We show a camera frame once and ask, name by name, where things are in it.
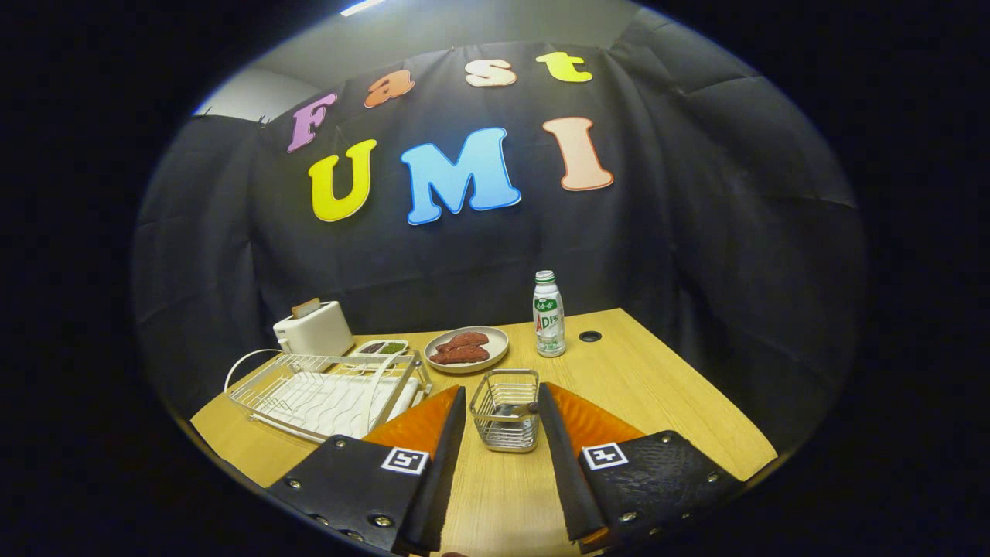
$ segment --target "wire basket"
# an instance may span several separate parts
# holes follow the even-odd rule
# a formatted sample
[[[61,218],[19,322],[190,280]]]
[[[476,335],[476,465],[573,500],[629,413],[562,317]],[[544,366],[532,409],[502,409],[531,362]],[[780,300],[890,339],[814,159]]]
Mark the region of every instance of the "wire basket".
[[[358,357],[282,354],[224,392],[249,419],[322,443],[332,435],[361,438],[416,405],[433,383],[416,350]]]
[[[537,447],[540,417],[527,407],[537,401],[540,376],[533,370],[492,370],[471,398],[471,415],[485,447],[528,453]]]

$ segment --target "ceiling light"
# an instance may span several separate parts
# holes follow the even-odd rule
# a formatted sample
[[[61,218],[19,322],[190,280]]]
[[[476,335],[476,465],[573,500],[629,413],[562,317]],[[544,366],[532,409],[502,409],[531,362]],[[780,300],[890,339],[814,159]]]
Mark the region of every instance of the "ceiling light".
[[[356,14],[357,12],[359,12],[359,11],[365,9],[365,8],[370,8],[371,6],[374,6],[375,4],[381,4],[384,1],[385,0],[364,0],[363,2],[358,2],[358,3],[354,4],[353,6],[347,8],[346,10],[343,10],[341,12],[341,15],[344,16],[344,17],[347,17],[347,16],[350,16],[350,15]]]

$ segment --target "bottle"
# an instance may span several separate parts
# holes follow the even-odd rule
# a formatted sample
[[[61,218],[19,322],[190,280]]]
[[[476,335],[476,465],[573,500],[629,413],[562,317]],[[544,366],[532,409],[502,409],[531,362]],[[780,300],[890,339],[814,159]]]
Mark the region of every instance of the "bottle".
[[[553,271],[537,272],[533,292],[533,322],[537,328],[537,352],[554,358],[563,354],[563,298],[556,287]]]

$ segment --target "letter m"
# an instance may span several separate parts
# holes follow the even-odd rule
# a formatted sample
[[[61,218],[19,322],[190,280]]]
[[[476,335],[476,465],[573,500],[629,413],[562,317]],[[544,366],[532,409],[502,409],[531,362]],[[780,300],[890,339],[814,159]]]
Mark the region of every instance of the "letter m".
[[[475,211],[515,205],[523,194],[512,186],[505,169],[502,128],[482,128],[464,140],[457,164],[452,164],[436,145],[426,143],[410,149],[399,158],[409,167],[413,187],[413,210],[406,220],[420,225],[440,218],[440,206],[431,191],[453,214],[460,212],[467,185],[474,177],[474,195],[468,204]]]

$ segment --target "toaster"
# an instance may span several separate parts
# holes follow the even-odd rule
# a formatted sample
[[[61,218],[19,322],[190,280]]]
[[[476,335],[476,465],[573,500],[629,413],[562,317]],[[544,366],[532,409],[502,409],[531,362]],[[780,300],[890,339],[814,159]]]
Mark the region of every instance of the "toaster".
[[[342,356],[354,345],[344,311],[336,301],[303,317],[289,315],[272,326],[279,348],[286,354],[307,356]]]

